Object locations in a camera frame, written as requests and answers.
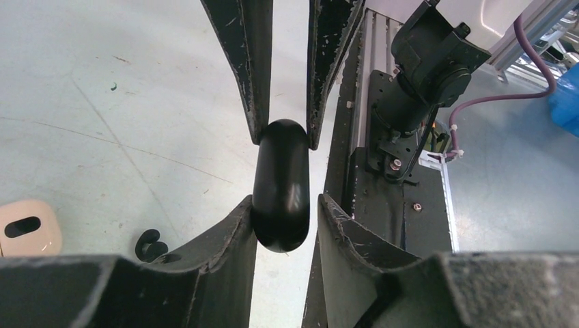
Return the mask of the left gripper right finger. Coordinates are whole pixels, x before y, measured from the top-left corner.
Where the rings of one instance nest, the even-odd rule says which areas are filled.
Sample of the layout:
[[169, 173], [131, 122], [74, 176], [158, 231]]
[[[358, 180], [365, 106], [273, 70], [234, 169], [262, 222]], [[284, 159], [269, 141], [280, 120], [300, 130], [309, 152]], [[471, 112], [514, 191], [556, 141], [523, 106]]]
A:
[[578, 255], [437, 253], [420, 259], [318, 197], [329, 327], [577, 327]]

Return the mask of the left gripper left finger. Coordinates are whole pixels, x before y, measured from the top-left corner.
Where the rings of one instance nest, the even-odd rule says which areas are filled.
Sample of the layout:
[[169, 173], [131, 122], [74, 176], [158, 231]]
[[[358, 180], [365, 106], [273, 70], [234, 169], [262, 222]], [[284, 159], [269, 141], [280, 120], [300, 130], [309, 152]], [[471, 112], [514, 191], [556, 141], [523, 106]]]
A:
[[251, 202], [149, 264], [111, 254], [4, 258], [1, 326], [248, 327]]

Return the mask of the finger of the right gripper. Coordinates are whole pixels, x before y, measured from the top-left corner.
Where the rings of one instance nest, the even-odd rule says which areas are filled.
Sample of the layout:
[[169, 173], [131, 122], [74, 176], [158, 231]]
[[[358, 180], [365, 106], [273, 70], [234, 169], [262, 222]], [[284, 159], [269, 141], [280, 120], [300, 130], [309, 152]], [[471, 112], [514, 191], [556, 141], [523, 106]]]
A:
[[252, 142], [260, 143], [270, 113], [273, 2], [201, 2], [236, 79]]
[[330, 89], [363, 16], [365, 2], [309, 2], [306, 127], [309, 147], [317, 150]]

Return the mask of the black earbud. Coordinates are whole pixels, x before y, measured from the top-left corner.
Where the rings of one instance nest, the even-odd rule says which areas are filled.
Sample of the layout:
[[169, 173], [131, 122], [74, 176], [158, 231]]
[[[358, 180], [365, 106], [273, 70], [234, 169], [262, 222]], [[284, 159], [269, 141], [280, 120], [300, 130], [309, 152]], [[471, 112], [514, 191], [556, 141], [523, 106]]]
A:
[[160, 241], [160, 232], [156, 229], [146, 230], [137, 240], [135, 255], [138, 260], [151, 263], [158, 257], [166, 254], [169, 248]]

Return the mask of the black oval charging case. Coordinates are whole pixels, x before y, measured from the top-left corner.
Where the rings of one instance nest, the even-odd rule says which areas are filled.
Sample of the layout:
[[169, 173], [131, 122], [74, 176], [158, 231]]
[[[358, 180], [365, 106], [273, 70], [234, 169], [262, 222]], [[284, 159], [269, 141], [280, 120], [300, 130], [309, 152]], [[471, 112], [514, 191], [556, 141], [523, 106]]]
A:
[[309, 140], [299, 123], [276, 120], [259, 143], [251, 225], [257, 240], [276, 253], [300, 247], [310, 226]]

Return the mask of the beige earbud charging case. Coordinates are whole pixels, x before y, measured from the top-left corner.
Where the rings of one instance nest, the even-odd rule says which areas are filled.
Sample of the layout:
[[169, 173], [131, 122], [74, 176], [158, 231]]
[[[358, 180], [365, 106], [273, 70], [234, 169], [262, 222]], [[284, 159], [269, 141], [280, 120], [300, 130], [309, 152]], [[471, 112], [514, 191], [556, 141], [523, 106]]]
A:
[[55, 211], [41, 200], [1, 206], [1, 256], [56, 256], [63, 238]]

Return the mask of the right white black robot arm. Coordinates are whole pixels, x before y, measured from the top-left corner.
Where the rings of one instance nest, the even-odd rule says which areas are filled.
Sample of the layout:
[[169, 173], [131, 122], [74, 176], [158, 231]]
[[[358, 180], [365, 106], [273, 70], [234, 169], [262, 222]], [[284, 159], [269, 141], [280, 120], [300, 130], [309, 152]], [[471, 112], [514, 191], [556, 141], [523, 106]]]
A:
[[[256, 187], [281, 190], [309, 182], [308, 151], [318, 147], [330, 86], [364, 16], [363, 1], [312, 1], [309, 8], [306, 124], [269, 120], [271, 1], [204, 1], [203, 8], [229, 62], [252, 142], [259, 146]], [[490, 56], [470, 41], [474, 27], [453, 22], [440, 1], [423, 1], [396, 33], [394, 77], [381, 74], [379, 96], [363, 103], [365, 170], [389, 184], [411, 181], [421, 147], [404, 141], [420, 123], [464, 93]]]

